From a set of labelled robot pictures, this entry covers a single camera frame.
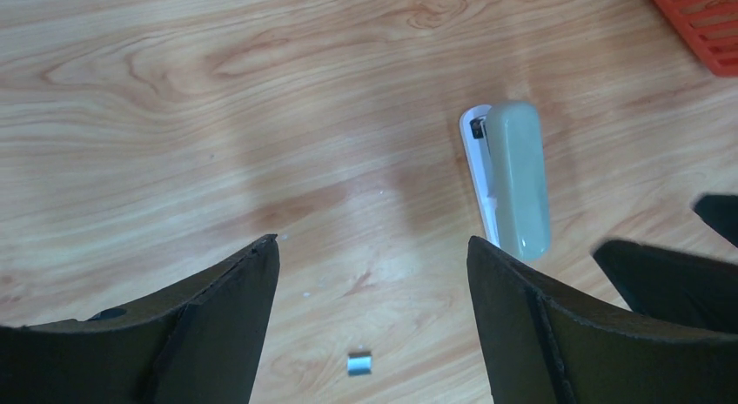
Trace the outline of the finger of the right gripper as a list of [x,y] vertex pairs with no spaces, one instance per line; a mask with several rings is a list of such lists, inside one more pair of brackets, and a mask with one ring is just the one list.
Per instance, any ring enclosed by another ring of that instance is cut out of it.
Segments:
[[592,252],[629,308],[657,320],[737,333],[737,265],[610,239]]
[[738,200],[736,194],[704,194],[694,203],[693,211],[725,240],[737,246]]

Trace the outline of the small staple strip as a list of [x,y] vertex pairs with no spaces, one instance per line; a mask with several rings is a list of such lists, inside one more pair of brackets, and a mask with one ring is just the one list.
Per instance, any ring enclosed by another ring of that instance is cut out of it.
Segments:
[[372,353],[370,351],[349,353],[346,361],[346,371],[349,377],[371,374]]

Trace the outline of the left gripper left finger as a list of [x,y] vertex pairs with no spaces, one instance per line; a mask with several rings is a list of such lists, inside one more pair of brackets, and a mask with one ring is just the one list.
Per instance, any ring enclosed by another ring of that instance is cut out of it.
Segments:
[[280,269],[268,234],[88,320],[1,329],[4,403],[246,403]]

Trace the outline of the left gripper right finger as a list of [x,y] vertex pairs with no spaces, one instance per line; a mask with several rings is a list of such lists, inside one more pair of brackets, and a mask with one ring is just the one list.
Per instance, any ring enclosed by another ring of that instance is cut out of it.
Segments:
[[734,403],[737,333],[657,320],[473,237],[467,275],[497,403]]

